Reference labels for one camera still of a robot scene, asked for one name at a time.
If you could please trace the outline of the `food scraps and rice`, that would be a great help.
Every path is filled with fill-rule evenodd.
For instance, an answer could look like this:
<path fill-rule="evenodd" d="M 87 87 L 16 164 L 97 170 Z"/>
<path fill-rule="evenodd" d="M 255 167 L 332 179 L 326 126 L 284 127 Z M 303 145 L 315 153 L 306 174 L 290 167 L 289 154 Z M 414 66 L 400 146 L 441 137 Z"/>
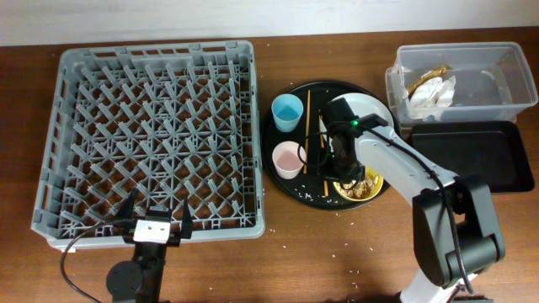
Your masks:
<path fill-rule="evenodd" d="M 358 183 L 337 184 L 338 190 L 346 197 L 351 199 L 365 199 L 376 187 L 377 176 L 366 175 L 366 178 Z"/>

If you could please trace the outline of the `white napkin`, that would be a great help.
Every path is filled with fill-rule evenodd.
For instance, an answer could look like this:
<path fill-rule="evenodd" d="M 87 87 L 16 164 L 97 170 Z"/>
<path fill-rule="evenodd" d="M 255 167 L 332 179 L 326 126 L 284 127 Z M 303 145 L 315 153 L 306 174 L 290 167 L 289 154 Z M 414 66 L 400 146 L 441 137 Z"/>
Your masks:
<path fill-rule="evenodd" d="M 453 103 L 456 77 L 433 77 L 417 87 L 408 102 L 408 117 L 414 120 L 440 121 Z"/>

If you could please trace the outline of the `gold snack wrapper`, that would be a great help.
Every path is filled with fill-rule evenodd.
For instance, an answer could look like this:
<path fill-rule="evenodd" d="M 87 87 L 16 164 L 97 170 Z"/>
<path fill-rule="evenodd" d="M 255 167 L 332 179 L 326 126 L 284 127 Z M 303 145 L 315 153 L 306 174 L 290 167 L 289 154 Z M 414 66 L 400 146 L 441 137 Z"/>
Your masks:
<path fill-rule="evenodd" d="M 408 92 L 408 96 L 411 96 L 415 90 L 428 80 L 434 78 L 434 77 L 443 77 L 446 73 L 451 71 L 452 68 L 447 65 L 438 66 L 435 69 L 432 69 L 425 74 L 423 74 L 421 77 L 419 77 L 417 80 L 415 80 L 411 85 L 409 85 L 406 90 Z"/>

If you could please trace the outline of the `pink plastic cup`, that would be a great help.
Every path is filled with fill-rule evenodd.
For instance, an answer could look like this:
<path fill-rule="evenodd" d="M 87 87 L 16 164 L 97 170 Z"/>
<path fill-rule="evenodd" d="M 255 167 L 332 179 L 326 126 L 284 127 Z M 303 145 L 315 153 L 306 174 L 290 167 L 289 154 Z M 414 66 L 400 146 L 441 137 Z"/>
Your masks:
<path fill-rule="evenodd" d="M 305 159 L 304 148 L 294 141 L 283 141 L 272 152 L 276 172 L 283 179 L 295 178 L 303 170 Z"/>

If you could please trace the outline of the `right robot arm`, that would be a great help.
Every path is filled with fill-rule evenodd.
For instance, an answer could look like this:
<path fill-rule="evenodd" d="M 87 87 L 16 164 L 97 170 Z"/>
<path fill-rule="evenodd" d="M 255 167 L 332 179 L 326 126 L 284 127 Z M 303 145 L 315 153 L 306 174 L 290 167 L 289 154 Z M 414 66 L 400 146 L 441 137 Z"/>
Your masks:
<path fill-rule="evenodd" d="M 401 302 L 449 302 L 505 256 L 489 186 L 433 163 L 403 141 L 390 122 L 359 114 L 345 97 L 323 103 L 326 140 L 316 167 L 329 181 L 354 187 L 366 168 L 379 173 L 411 205 L 414 255 L 419 265 Z"/>

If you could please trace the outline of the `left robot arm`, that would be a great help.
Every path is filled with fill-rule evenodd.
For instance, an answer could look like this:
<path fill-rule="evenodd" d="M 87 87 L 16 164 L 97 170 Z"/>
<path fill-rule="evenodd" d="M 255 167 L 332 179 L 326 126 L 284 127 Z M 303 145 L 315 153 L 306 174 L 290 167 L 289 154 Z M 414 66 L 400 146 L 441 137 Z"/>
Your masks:
<path fill-rule="evenodd" d="M 187 206 L 178 231 L 172 230 L 168 207 L 152 206 L 144 216 L 135 215 L 138 194 L 133 189 L 115 215 L 113 226 L 121 229 L 122 239 L 134 246 L 134 252 L 131 260 L 117 263 L 107 275 L 106 287 L 114 302 L 158 302 L 167 249 L 190 239 L 194 230 Z"/>

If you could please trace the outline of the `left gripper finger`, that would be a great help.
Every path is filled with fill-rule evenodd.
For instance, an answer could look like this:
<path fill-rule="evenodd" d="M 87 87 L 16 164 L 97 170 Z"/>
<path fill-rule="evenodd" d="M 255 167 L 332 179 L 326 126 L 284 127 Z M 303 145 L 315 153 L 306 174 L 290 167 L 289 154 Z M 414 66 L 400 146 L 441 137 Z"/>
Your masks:
<path fill-rule="evenodd" d="M 184 197 L 183 201 L 183 212 L 182 212 L 182 222 L 180 227 L 180 238 L 181 239 L 190 239 L 192 237 L 192 232 L 194 230 L 194 222 L 192 220 L 189 208 L 188 197 Z"/>
<path fill-rule="evenodd" d="M 132 217 L 133 206 L 137 196 L 137 189 L 133 189 L 120 207 L 120 218 L 128 220 Z"/>

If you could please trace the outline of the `yellow plastic bowl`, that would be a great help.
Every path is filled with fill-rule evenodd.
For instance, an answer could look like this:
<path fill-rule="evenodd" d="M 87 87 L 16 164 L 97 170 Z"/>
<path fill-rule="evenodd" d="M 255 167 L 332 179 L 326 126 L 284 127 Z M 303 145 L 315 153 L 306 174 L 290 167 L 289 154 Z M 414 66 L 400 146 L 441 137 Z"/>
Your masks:
<path fill-rule="evenodd" d="M 341 197 L 347 200 L 363 202 L 375 198 L 382 191 L 383 184 L 384 178 L 367 167 L 362 181 L 343 184 L 334 182 L 334 188 Z"/>

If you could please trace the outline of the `light blue plastic cup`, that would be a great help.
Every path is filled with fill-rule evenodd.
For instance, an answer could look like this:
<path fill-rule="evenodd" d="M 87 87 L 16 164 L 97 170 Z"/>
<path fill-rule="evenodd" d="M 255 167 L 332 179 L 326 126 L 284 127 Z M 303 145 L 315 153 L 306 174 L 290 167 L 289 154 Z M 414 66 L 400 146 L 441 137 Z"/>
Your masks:
<path fill-rule="evenodd" d="M 292 132 L 303 114 L 302 101 L 293 94 L 281 94 L 271 104 L 271 112 L 277 129 L 281 132 Z"/>

